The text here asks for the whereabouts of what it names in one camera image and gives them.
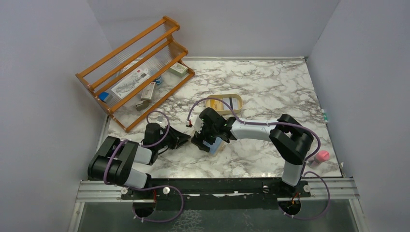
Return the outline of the tan leather card holder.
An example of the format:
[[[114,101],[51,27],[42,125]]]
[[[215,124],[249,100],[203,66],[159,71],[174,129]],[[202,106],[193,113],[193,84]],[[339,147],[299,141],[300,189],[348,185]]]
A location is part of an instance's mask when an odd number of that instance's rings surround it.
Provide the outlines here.
[[[207,152],[207,153],[208,153],[209,155],[211,155],[211,156],[216,156],[216,155],[217,155],[220,151],[222,151],[222,150],[224,149],[224,147],[225,147],[225,144],[226,144],[226,143],[225,143],[221,138],[210,134],[208,131],[203,131],[203,130],[202,130],[201,133],[197,133],[197,132],[195,131],[195,129],[192,127],[191,138],[192,138],[195,134],[201,134],[201,135],[206,136],[206,137],[213,137],[213,138],[215,138],[215,142],[214,142],[214,144],[211,146],[210,152]]]

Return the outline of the gold credit card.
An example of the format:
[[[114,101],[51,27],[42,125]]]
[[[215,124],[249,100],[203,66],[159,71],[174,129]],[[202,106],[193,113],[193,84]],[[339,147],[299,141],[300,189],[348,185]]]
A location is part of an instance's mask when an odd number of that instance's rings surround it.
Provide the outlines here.
[[[207,100],[206,104],[215,111],[223,111],[225,107],[225,105],[221,101],[215,99]]]

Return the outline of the white card with dark stripe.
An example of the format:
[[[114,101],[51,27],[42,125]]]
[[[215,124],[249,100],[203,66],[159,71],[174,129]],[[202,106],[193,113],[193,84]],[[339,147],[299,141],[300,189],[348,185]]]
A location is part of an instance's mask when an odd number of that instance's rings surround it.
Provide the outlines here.
[[[223,101],[226,102],[233,110],[239,110],[241,108],[240,100],[238,98],[223,98]]]

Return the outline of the orange wooden rack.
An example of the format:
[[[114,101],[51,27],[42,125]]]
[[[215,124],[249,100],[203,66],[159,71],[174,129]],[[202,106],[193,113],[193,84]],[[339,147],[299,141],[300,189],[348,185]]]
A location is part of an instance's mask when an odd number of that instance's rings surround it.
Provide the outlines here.
[[[188,73],[183,77],[168,71],[177,62],[183,65],[182,59],[188,55],[188,50],[173,37],[179,29],[180,25],[175,20],[163,16],[158,22],[75,75],[107,115],[124,131],[130,131],[138,125],[148,112],[159,107],[194,77],[195,72],[190,67],[187,67]],[[151,77],[120,99],[111,88],[137,69],[148,69]],[[163,83],[158,86],[154,80],[160,75]],[[98,98],[102,92],[110,94],[107,102]],[[148,108],[137,111],[135,104],[142,100],[150,100],[151,103]]]

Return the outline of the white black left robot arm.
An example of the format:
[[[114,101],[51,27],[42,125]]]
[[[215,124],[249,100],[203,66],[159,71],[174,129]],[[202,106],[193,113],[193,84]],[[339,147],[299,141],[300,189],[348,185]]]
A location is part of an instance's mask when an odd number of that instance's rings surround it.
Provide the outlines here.
[[[158,123],[146,125],[141,144],[108,136],[90,161],[88,177],[107,185],[132,187],[139,198],[147,198],[152,192],[151,175],[133,169],[133,164],[153,165],[161,153],[177,149],[189,139],[189,135]]]

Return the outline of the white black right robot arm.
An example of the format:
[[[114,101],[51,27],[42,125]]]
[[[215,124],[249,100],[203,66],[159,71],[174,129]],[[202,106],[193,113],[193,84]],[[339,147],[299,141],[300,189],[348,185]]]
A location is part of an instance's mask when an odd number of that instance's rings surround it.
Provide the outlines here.
[[[200,150],[216,153],[222,142],[254,139],[272,142],[285,160],[279,191],[286,197],[298,191],[305,157],[313,143],[314,134],[292,116],[283,114],[277,121],[246,121],[236,116],[224,118],[208,107],[198,116],[189,116],[187,127],[194,128],[191,142]]]

